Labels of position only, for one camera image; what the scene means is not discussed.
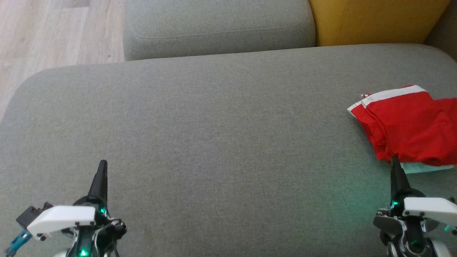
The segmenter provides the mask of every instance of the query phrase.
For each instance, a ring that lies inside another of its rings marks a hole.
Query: yellow pillow
[[[318,46],[423,43],[450,0],[309,0]]]

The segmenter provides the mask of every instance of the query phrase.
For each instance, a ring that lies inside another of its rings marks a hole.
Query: gray sofa
[[[208,45],[192,53],[216,49]],[[159,54],[141,47],[131,59]],[[0,241],[17,235],[14,218],[29,205],[86,194],[106,159],[108,207],[128,225],[121,256],[385,256],[372,219],[389,201],[389,165],[346,108],[362,93],[408,84],[457,96],[456,81],[455,61],[416,44],[40,72],[0,124]],[[408,178],[428,196],[455,193],[455,169]],[[441,230],[433,236],[455,244]],[[56,236],[18,256],[70,245]]]

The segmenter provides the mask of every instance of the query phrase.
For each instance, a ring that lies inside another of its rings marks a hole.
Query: gray fabric upholstery
[[[126,60],[314,46],[306,0],[128,0]]]
[[[450,57],[409,44],[40,72],[0,125],[0,241],[29,205],[87,193],[107,159],[122,256],[384,256],[372,219],[389,201],[389,165],[346,108],[407,84],[457,96],[456,81]],[[455,170],[408,178],[428,196],[456,193]],[[70,245],[32,241],[18,256]]]

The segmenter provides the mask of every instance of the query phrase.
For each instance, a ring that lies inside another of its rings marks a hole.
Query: folded red fabric
[[[348,111],[365,130],[376,157],[457,164],[457,98],[434,101],[417,85],[368,95]]]

